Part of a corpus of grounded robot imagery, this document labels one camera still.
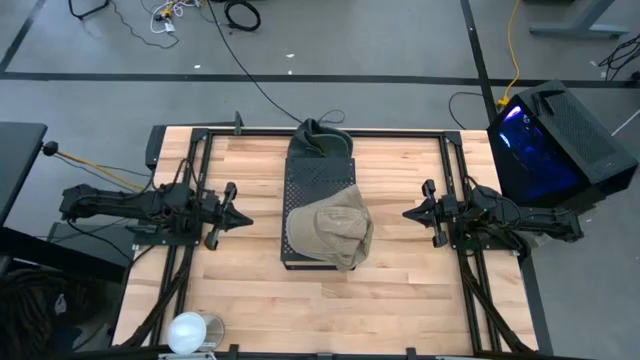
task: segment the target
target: hat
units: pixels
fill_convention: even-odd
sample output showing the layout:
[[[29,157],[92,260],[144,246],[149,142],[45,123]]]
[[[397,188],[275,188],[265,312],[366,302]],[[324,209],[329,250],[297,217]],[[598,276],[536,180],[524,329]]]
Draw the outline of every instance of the hat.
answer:
[[[352,185],[339,193],[291,210],[287,239],[297,253],[347,271],[369,255],[373,221],[360,190]]]

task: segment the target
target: gray floor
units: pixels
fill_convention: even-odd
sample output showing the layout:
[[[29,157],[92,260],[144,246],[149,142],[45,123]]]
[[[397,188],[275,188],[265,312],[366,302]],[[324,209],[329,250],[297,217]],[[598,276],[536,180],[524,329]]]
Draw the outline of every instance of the gray floor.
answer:
[[[148,41],[169,44],[149,32],[149,15],[136,0],[115,0],[135,31]],[[78,11],[102,0],[76,0]],[[35,0],[0,2],[0,51],[7,49]],[[472,0],[491,78],[509,79],[514,70],[506,46],[506,23],[514,0]],[[524,79],[599,80],[599,62],[624,41],[537,38],[534,21],[573,18],[585,1],[569,5],[521,4],[513,38]],[[226,31],[231,47],[254,74],[421,75],[475,78],[477,72],[459,2],[451,0],[267,0],[255,2],[263,26],[256,33]],[[215,5],[222,17],[221,6]],[[603,22],[635,33],[640,5],[618,0]],[[213,24],[186,9],[175,21],[180,43],[171,50],[145,47],[110,7],[84,23],[68,14],[65,0],[47,0],[8,71],[31,73],[240,74]],[[624,79],[640,69],[632,64]],[[349,127],[451,128],[447,100],[475,86],[412,84],[267,83],[264,90],[300,117],[342,109]],[[494,88],[502,96],[503,88]],[[576,96],[614,130],[640,107],[640,89],[573,89]],[[43,122],[46,140],[98,163],[144,171],[151,126],[229,121],[239,110],[248,125],[293,125],[251,83],[0,81],[3,121]],[[454,100],[456,117],[471,129],[488,125],[482,99]],[[640,120],[617,138],[640,156]],[[8,225],[33,235],[47,234],[59,219],[61,191],[86,182],[110,184],[39,157]],[[551,243],[533,257],[555,353],[598,359],[637,357],[634,311],[640,286],[627,280],[640,266],[633,227],[640,211],[640,183],[581,217],[587,234],[575,244]],[[90,222],[106,222],[91,219]]]

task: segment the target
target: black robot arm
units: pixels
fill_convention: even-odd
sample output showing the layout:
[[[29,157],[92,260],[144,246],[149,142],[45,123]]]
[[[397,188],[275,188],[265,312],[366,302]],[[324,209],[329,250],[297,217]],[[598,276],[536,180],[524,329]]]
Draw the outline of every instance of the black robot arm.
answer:
[[[78,185],[64,190],[60,212],[63,220],[76,220],[94,215],[111,215],[138,219],[157,226],[167,236],[176,239],[200,239],[202,224],[214,225],[205,245],[210,250],[217,246],[217,234],[239,226],[253,224],[233,206],[237,194],[234,183],[228,183],[224,200],[212,190],[203,190],[202,196],[187,184],[161,185],[157,190],[126,194],[104,191],[89,185]],[[149,235],[138,227],[140,236]]]
[[[574,242],[583,237],[578,217],[571,210],[518,206],[497,191],[476,184],[468,192],[466,201],[457,201],[454,195],[435,200],[433,180],[422,186],[425,200],[402,215],[435,231],[433,243],[441,247],[448,243],[440,224],[454,221],[462,225],[465,233],[504,232],[511,230],[545,233],[552,238]]]

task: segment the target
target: black computer tower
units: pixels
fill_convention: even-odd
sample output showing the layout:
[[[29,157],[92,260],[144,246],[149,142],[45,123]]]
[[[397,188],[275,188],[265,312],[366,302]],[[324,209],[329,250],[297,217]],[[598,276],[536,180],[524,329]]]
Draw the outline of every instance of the black computer tower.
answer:
[[[581,212],[638,167],[560,81],[515,95],[487,131],[502,193],[518,205]]]

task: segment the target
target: wooden tabletop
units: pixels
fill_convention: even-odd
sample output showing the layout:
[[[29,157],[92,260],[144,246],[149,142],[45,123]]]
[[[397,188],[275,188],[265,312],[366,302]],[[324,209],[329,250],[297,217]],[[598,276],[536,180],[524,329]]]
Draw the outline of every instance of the wooden tabletop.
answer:
[[[172,180],[190,133],[190,127],[167,128],[156,184]],[[469,175],[499,189],[486,132],[461,134]],[[433,248],[433,231],[401,216],[422,202],[420,186],[427,178],[435,180],[436,196],[443,194],[437,141],[354,138],[357,183],[375,231],[369,257],[348,273],[287,271],[280,262],[288,142],[274,136],[214,138],[206,187],[221,193],[235,182],[235,207],[255,223],[221,234],[217,251],[197,248],[185,311],[222,318],[222,351],[240,344],[247,352],[404,354],[415,347],[423,355],[471,354],[456,253]],[[461,194],[459,181],[456,188]],[[131,336],[156,302],[166,251],[153,249],[132,269],[114,344]],[[507,251],[486,251],[485,257],[496,307],[523,342],[537,348],[517,259]],[[484,315],[476,307],[489,349]],[[165,327],[173,304],[167,314]]]

